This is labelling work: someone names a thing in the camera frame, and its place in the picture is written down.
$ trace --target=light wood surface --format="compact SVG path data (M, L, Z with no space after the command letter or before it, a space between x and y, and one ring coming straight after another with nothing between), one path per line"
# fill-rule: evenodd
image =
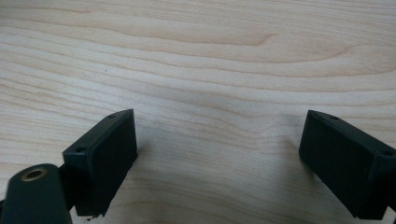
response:
M90 223L394 219L354 219L298 156L308 109L396 147L394 0L1 0L0 76L1 198L133 108L140 157Z

